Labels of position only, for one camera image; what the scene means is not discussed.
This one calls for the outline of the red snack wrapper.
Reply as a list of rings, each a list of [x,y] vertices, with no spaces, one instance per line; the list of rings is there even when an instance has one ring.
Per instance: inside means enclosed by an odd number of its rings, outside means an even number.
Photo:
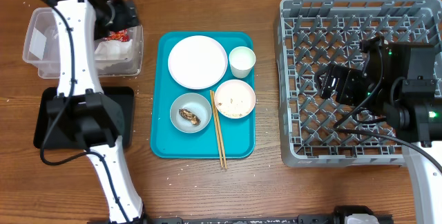
[[[104,38],[106,41],[120,41],[120,42],[127,42],[131,38],[128,35],[128,30],[120,30],[117,32],[110,32],[110,35]]]

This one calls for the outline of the white napkin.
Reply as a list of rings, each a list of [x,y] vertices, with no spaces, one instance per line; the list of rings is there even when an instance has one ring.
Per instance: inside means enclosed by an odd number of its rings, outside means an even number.
[[[95,67],[105,69],[109,66],[131,60],[133,41],[102,41],[95,49]]]

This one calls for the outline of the white cup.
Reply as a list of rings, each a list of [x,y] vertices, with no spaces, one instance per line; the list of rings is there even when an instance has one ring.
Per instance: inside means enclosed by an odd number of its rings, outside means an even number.
[[[255,53],[246,46],[234,48],[229,53],[229,63],[234,77],[245,78],[256,63]]]

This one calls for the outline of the pink bowl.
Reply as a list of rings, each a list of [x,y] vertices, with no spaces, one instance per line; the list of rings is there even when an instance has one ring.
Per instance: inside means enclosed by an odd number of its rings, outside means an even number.
[[[214,103],[218,112],[225,117],[240,119],[254,110],[256,94],[252,87],[242,80],[227,80],[216,89]]]

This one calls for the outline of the grey-green small bowl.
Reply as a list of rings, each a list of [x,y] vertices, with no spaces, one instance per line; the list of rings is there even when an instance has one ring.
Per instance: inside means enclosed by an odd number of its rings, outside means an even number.
[[[212,108],[209,101],[197,93],[185,93],[172,103],[170,119],[172,125],[183,133],[202,131],[210,122]]]

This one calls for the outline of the brown food scrap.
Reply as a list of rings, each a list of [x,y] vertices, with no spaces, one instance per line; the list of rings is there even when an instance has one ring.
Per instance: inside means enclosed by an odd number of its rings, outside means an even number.
[[[200,124],[199,117],[188,109],[179,109],[178,112],[182,118],[189,121],[193,126],[198,126]]]

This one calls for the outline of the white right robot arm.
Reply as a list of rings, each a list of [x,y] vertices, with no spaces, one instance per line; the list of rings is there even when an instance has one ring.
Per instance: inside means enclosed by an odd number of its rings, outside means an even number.
[[[362,69],[328,64],[315,72],[322,99],[334,97],[352,110],[337,120],[340,133],[376,137],[401,145],[414,193],[418,223],[441,222],[441,99],[435,96],[435,47],[387,42],[377,36],[360,41]],[[394,136],[342,128],[346,119],[369,111]]]

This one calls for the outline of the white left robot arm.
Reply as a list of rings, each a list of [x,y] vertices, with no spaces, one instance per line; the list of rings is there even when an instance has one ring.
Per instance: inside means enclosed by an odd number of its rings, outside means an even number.
[[[104,94],[95,68],[97,39],[139,25],[135,5],[125,0],[42,0],[52,8],[59,34],[57,94],[47,101],[48,130],[40,145],[46,165],[63,165],[86,156],[108,204],[108,223],[150,223],[124,156],[124,112]],[[79,153],[51,162],[53,143]]]

